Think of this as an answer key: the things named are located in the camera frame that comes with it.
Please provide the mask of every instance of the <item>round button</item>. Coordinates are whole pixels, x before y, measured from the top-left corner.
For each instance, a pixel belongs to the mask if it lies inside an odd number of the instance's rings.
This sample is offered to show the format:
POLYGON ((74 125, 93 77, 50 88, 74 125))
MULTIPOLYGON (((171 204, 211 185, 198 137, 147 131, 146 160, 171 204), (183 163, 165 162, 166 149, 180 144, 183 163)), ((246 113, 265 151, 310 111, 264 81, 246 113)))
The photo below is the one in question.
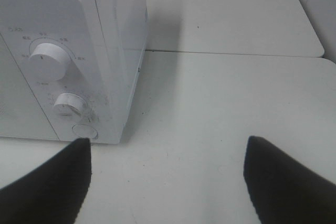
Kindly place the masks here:
POLYGON ((52 43, 37 45, 28 59, 31 71, 47 82, 62 79, 70 63, 69 54, 63 48, 52 43))
POLYGON ((87 102, 78 95, 60 94, 54 104, 54 112, 65 120, 80 122, 90 112, 87 102))
POLYGON ((77 124, 72 127, 72 132, 78 136, 83 138, 90 138, 94 139, 97 138, 98 132, 91 126, 83 125, 83 124, 77 124))

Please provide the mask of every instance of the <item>microwave oven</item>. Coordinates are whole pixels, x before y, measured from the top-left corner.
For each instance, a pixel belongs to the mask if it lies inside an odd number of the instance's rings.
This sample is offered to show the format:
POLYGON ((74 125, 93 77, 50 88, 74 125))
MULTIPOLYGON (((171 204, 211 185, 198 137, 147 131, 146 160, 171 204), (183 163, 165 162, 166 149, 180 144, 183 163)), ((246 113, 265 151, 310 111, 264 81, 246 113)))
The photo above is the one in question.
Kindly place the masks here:
POLYGON ((0 136, 118 144, 146 0, 0 0, 0 136))

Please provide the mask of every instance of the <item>white wall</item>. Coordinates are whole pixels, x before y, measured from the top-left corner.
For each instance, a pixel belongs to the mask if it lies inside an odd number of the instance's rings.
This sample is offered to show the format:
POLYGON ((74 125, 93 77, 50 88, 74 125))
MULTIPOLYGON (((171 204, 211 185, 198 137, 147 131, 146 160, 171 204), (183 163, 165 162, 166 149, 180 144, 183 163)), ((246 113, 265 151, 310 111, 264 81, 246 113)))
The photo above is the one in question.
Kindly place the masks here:
POLYGON ((325 49, 336 62, 336 0, 300 0, 325 49))

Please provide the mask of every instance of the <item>power knob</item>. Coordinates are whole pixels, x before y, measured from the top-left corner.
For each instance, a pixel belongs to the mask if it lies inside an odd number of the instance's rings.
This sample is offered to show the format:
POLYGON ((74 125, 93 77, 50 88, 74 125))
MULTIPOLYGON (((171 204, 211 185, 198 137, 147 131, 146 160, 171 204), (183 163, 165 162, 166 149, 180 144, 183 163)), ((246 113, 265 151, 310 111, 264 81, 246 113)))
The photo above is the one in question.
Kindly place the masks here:
POLYGON ((88 103, 82 97, 71 93, 63 93, 56 99, 54 112, 66 120, 78 123, 89 114, 90 109, 88 103))
POLYGON ((37 45, 28 59, 31 71, 46 82, 62 79, 70 63, 71 58, 68 53, 52 43, 37 45))

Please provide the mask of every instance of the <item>white countertop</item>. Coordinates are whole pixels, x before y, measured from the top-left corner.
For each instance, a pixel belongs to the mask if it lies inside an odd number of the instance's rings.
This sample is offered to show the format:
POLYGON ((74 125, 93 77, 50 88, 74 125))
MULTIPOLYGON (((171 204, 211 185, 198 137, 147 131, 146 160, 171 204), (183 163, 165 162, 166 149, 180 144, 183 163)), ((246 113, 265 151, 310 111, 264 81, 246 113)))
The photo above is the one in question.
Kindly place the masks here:
POLYGON ((147 0, 148 49, 321 57, 299 0, 147 0))
MULTIPOLYGON (((119 145, 92 146, 77 224, 259 224, 247 139, 336 183, 336 65, 320 58, 148 52, 119 145)), ((0 187, 67 143, 0 140, 0 187)))

